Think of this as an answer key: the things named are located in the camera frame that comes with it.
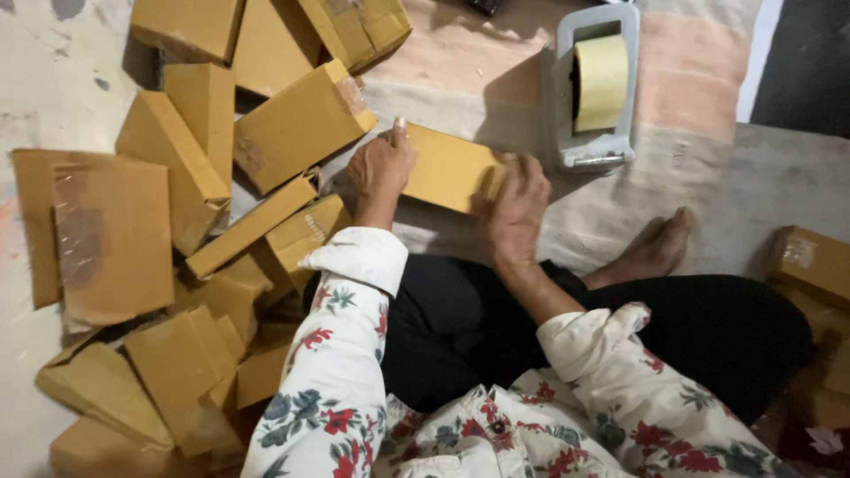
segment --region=concrete floor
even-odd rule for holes
[[[132,0],[0,0],[0,151],[112,151],[138,88],[122,69]],[[770,232],[797,223],[850,241],[850,142],[739,126],[735,158],[701,225],[700,272],[757,276]],[[46,478],[74,414],[32,380],[60,349],[58,308],[31,310],[10,161],[0,164],[0,469]]]

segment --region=tape dispenser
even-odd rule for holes
[[[547,163],[556,174],[613,173],[634,160],[640,12],[601,5],[561,20],[541,51]]]

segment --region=tape roll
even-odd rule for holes
[[[576,42],[573,73],[573,129],[614,128],[626,104],[629,59],[622,35]]]

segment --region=black object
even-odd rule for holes
[[[493,16],[496,9],[502,5],[502,0],[463,0],[463,2],[489,17]]]
[[[638,335],[652,353],[714,392],[745,424],[768,407],[812,356],[803,314],[773,289],[736,276],[668,276],[588,291],[551,262],[546,273],[587,309],[644,302],[652,321]],[[318,275],[304,294],[309,310]],[[381,369],[387,393],[431,413],[473,387],[507,389],[549,367],[536,326],[483,265],[411,255],[389,308]]]

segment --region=floral shirt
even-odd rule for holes
[[[320,286],[243,478],[796,476],[642,347],[642,304],[556,316],[537,330],[552,368],[411,410],[386,396],[380,366],[406,259],[391,233],[350,227],[302,261],[323,271]]]

